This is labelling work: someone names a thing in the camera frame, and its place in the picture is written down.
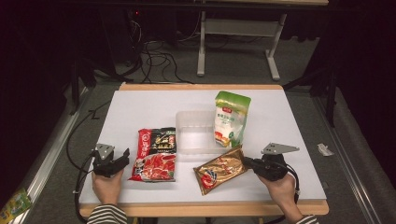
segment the striped shirt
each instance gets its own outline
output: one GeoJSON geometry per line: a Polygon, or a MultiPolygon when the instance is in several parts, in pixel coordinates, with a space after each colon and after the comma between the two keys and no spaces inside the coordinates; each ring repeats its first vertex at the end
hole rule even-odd
{"type": "Polygon", "coordinates": [[[309,216],[301,219],[298,221],[296,224],[319,224],[317,217],[315,216],[309,216]]]}
{"type": "Polygon", "coordinates": [[[103,204],[93,209],[88,224],[127,224],[125,212],[114,204],[103,204]]]}

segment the red snack package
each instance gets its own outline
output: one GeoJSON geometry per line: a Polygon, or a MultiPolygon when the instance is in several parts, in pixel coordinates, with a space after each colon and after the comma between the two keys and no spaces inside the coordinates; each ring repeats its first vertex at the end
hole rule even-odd
{"type": "Polygon", "coordinates": [[[176,128],[139,130],[136,161],[130,180],[175,181],[176,128]]]}

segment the hand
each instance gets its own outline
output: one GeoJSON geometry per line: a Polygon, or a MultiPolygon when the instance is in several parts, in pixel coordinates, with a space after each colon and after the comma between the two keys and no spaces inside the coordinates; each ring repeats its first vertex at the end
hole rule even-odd
{"type": "Polygon", "coordinates": [[[92,188],[102,204],[112,203],[117,205],[121,191],[121,178],[123,169],[108,178],[92,172],[92,188]]]}
{"type": "Polygon", "coordinates": [[[268,188],[271,198],[280,207],[289,223],[296,223],[303,218],[300,209],[294,202],[294,177],[287,174],[277,181],[269,181],[259,176],[260,181],[268,188]]]}

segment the snack bag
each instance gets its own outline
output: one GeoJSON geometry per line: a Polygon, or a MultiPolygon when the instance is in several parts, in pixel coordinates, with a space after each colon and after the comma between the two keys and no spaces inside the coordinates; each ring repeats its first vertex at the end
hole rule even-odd
{"type": "Polygon", "coordinates": [[[242,145],[251,99],[232,92],[216,96],[215,139],[224,147],[242,145]]]}
{"type": "Polygon", "coordinates": [[[175,181],[176,128],[139,130],[137,155],[130,180],[175,181]]]}
{"type": "Polygon", "coordinates": [[[244,153],[240,146],[221,156],[193,168],[202,195],[206,195],[220,184],[247,171],[243,164],[244,153]]]}
{"type": "Polygon", "coordinates": [[[8,200],[0,211],[0,224],[6,224],[31,206],[25,189],[20,189],[8,200]]]}

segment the person's left hand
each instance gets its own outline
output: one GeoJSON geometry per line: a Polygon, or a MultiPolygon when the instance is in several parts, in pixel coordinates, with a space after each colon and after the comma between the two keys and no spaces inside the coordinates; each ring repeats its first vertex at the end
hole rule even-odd
{"type": "Polygon", "coordinates": [[[121,178],[123,169],[111,178],[96,175],[92,172],[92,188],[102,204],[112,203],[117,205],[121,191],[121,178]]]}

